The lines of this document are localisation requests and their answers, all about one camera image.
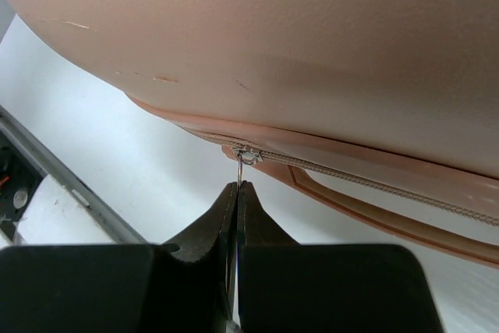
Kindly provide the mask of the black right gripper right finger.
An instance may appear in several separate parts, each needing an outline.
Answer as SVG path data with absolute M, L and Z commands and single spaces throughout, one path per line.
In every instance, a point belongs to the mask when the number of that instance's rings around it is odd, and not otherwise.
M 252 183 L 237 202 L 244 332 L 440 332 L 424 271 L 395 244 L 302 245 L 263 209 Z

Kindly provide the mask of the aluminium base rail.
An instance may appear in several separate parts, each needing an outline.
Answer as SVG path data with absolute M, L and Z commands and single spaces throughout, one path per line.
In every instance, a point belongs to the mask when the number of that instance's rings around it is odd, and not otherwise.
M 33 193 L 17 193 L 26 203 L 13 224 L 12 245 L 137 244 L 146 240 L 89 189 L 13 115 L 1 109 L 1 132 L 41 177 Z

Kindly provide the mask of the pink hard-shell suitcase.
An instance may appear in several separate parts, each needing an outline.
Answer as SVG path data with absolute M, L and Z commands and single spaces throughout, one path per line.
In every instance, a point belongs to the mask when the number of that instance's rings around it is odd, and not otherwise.
M 498 227 L 498 0 L 7 0 L 143 110 L 373 228 L 489 267 L 498 244 L 332 175 Z

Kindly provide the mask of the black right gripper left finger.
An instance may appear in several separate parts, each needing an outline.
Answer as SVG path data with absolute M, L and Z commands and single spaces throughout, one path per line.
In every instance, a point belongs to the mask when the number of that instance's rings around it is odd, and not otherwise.
M 11 246 L 4 332 L 223 332 L 232 319 L 236 185 L 163 244 Z

